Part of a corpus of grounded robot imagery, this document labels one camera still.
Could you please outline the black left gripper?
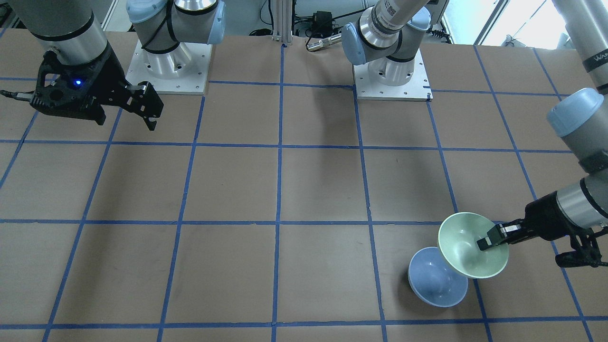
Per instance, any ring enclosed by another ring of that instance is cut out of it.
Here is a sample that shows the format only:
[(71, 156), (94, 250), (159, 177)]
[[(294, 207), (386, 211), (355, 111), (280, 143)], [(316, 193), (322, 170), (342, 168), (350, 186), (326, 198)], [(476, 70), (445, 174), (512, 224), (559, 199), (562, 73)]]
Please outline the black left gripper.
[[(520, 228), (508, 232), (507, 238), (503, 232), (506, 227), (518, 225)], [(501, 244), (519, 243), (530, 238), (541, 237), (547, 241), (553, 241), (567, 235), (578, 235), (582, 228), (573, 224), (562, 212), (558, 205), (557, 192), (552, 192), (525, 206), (525, 217), (515, 219), (506, 224), (494, 225), (487, 236), (477, 240), (477, 246), (481, 251), (496, 247)]]

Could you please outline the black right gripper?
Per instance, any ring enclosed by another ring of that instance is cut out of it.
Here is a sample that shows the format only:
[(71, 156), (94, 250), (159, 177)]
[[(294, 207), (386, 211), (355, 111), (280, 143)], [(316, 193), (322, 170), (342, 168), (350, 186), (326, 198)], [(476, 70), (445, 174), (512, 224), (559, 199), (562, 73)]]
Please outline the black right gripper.
[(110, 43), (100, 56), (76, 66), (61, 63), (54, 50), (47, 50), (29, 104), (45, 115), (91, 120), (98, 125), (105, 122), (102, 105), (124, 105), (150, 131), (155, 130), (164, 108), (152, 83), (128, 85)]

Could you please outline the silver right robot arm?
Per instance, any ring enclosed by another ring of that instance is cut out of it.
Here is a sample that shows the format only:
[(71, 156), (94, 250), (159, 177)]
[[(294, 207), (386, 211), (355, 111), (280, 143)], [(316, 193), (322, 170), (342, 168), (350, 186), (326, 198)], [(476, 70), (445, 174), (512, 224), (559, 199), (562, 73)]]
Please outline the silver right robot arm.
[(35, 89), (2, 90), (36, 111), (104, 125), (105, 106), (153, 131), (161, 94), (201, 95), (212, 45), (225, 33), (223, 0), (9, 0), (44, 49)]

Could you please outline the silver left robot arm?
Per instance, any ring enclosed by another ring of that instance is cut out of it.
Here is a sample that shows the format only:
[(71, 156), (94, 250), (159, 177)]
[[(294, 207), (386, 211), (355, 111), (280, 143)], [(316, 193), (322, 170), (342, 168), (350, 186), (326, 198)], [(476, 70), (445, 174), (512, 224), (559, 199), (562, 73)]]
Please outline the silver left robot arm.
[[(358, 22), (342, 30), (342, 46), (352, 65), (382, 57), (412, 60), (420, 42), (406, 25), (426, 30), (420, 13), (425, 0), (380, 0), (365, 9)], [(607, 8), (600, 0), (555, 0), (554, 7), (594, 87), (561, 100), (547, 114), (556, 134), (587, 173), (578, 183), (526, 206), (525, 217), (491, 228), (477, 242), (487, 250), (506, 243), (541, 237), (552, 241), (569, 236), (582, 255), (597, 251), (597, 238), (607, 233)]]

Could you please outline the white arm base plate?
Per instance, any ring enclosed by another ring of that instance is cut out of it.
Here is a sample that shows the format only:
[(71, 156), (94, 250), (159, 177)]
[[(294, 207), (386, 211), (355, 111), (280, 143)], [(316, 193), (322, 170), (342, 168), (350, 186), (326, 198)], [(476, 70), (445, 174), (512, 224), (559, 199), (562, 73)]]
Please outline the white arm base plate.
[(358, 99), (426, 102), (434, 99), (420, 49), (413, 60), (405, 63), (385, 57), (352, 68)]
[(148, 81), (159, 95), (204, 95), (214, 45), (180, 43), (166, 54), (152, 54), (135, 46), (126, 72), (130, 84)]

